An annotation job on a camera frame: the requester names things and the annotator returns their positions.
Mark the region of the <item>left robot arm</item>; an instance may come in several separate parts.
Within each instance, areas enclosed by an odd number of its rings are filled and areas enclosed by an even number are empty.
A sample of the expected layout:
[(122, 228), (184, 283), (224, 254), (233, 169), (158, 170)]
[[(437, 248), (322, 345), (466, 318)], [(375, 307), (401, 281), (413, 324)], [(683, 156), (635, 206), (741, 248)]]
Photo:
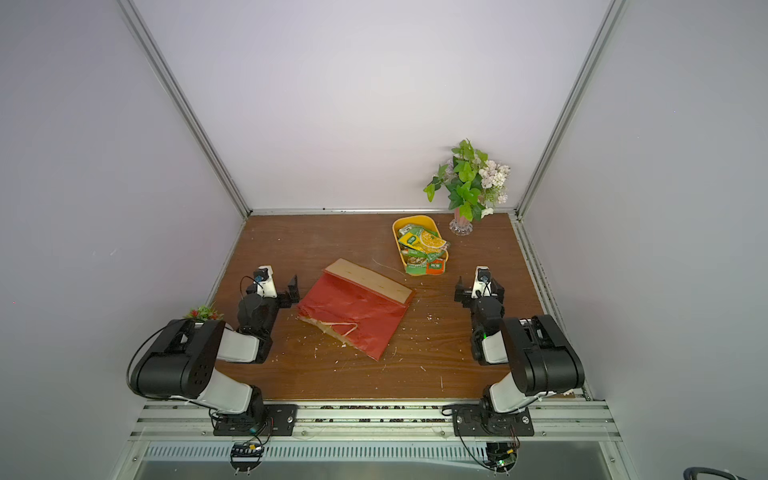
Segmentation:
[(298, 278), (283, 292), (270, 266), (259, 267), (241, 293), (237, 328), (223, 320), (192, 315), (171, 320), (137, 349), (126, 382), (147, 400), (187, 401), (208, 410), (216, 436), (290, 436), (298, 406), (267, 404), (260, 388), (232, 379), (219, 361), (258, 365), (268, 359), (278, 313), (300, 301)]

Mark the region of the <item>red paper bag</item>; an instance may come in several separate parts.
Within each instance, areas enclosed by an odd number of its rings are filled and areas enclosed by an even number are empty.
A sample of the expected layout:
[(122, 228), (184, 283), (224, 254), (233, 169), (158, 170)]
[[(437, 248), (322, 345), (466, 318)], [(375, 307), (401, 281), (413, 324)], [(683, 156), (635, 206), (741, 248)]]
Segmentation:
[(300, 300), (300, 318), (379, 361), (414, 297), (410, 288), (340, 258)]

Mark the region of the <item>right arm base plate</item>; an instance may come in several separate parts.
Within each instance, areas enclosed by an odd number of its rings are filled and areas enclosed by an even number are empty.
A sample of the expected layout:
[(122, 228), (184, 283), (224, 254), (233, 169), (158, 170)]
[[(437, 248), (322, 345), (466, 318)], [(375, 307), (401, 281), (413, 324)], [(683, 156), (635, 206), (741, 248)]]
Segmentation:
[(454, 434), (462, 437), (533, 437), (533, 420), (528, 409), (518, 413), (497, 413), (479, 404), (452, 404), (442, 408), (450, 416)]

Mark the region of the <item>yellow lemon condiment packet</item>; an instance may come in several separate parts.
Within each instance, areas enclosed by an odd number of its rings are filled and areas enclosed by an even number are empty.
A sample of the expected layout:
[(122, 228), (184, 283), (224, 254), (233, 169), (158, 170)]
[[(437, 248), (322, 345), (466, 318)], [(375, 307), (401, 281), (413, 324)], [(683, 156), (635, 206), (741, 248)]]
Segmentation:
[(410, 224), (400, 230), (398, 243), (423, 252), (447, 250), (449, 243), (420, 225)]

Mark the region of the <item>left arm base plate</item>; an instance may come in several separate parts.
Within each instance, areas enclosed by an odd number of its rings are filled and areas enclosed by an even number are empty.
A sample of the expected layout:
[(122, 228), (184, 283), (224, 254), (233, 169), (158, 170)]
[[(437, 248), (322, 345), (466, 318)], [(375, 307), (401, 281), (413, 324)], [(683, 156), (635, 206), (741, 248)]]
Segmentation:
[(215, 436), (291, 436), (297, 420), (296, 404), (266, 404), (241, 414), (210, 412)]

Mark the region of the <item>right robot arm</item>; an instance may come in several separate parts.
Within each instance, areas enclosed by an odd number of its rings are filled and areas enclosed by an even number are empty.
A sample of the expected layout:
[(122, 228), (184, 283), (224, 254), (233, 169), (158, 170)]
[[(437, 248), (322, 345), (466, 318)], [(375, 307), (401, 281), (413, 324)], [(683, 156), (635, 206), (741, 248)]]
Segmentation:
[(451, 406), (454, 434), (462, 437), (532, 437), (534, 403), (583, 387), (583, 364), (555, 319), (506, 315), (504, 289), (485, 267), (472, 287), (458, 282), (454, 301), (470, 312), (472, 357), (508, 373), (483, 390), (478, 403)]

